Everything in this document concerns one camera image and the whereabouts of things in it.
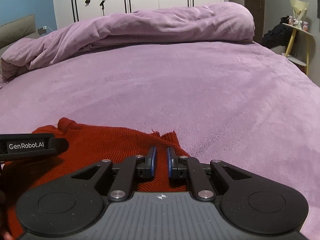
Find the wall television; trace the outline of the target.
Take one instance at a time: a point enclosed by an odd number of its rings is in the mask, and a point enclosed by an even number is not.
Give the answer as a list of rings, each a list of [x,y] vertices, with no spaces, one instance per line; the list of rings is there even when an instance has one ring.
[[[320,0],[317,0],[317,18],[320,19]]]

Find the purple bed sheet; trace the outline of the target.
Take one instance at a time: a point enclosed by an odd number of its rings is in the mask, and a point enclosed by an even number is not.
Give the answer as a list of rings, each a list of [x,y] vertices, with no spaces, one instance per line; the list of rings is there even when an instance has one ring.
[[[319,239],[319,87],[256,43],[99,49],[1,89],[1,133],[29,133],[63,117],[175,131],[202,162],[221,159],[289,185],[309,203],[302,232]]]

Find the red knitted garment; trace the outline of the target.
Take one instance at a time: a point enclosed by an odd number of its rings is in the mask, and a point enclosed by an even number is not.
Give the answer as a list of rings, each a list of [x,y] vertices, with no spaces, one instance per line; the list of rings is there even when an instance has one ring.
[[[17,239],[23,230],[16,217],[18,198],[28,189],[42,185],[83,167],[110,159],[121,163],[132,155],[146,155],[155,146],[156,169],[152,181],[138,185],[139,191],[174,192],[185,191],[185,186],[169,185],[167,148],[173,147],[176,155],[187,155],[181,149],[175,132],[150,134],[122,127],[90,126],[62,118],[57,126],[43,126],[35,133],[53,133],[66,138],[69,148],[66,152],[39,160],[18,160],[6,162],[1,174],[1,191],[4,203],[4,228],[11,234],[5,239]]]

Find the cream flower bouquet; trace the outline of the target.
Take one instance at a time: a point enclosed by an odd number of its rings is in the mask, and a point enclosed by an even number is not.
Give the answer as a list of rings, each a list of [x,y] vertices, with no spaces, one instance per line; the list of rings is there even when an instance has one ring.
[[[309,7],[309,2],[303,2],[300,0],[290,0],[290,4],[293,10],[293,17],[298,18],[298,16],[306,17],[306,13]]]

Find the rolled purple duvet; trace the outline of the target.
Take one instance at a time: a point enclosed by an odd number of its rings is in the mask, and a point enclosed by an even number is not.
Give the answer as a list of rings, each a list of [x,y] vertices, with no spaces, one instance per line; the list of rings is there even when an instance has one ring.
[[[254,32],[250,11],[234,2],[90,18],[37,39],[15,42],[1,56],[1,86],[26,72],[99,48],[202,41],[250,43]]]

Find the black clothes pile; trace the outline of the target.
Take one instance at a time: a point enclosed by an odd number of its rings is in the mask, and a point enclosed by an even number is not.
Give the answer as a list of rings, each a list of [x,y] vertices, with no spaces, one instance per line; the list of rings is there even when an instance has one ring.
[[[289,16],[282,17],[280,23],[263,36],[260,44],[268,49],[287,46],[293,30],[291,27],[284,25],[285,23],[289,23]]]

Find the grey bed headboard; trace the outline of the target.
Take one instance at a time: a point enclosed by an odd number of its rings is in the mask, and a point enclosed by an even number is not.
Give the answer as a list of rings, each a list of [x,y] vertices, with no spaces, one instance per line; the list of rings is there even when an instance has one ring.
[[[8,46],[21,38],[38,38],[40,35],[36,29],[35,15],[28,15],[12,22],[1,25],[1,48]]]

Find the dark wooden door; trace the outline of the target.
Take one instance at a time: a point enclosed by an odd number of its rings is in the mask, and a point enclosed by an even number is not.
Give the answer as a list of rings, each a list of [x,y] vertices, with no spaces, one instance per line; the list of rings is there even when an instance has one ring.
[[[255,32],[253,40],[260,43],[264,34],[265,0],[245,0],[245,7],[254,18]]]

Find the yellow-legged side table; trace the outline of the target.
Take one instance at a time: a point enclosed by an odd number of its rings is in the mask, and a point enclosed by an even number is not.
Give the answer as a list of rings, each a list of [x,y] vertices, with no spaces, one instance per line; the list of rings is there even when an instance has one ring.
[[[306,76],[310,73],[311,44],[314,36],[307,31],[304,26],[302,29],[292,24],[283,24],[292,30],[286,50],[282,55],[294,63]]]

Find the pink gift box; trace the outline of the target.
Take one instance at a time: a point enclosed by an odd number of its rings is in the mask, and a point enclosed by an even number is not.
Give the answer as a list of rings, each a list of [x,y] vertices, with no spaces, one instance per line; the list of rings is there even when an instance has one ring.
[[[294,18],[293,16],[289,16],[289,25],[294,26],[297,29],[302,29],[304,31],[308,31],[309,23],[306,20],[305,16],[298,16],[298,18]]]

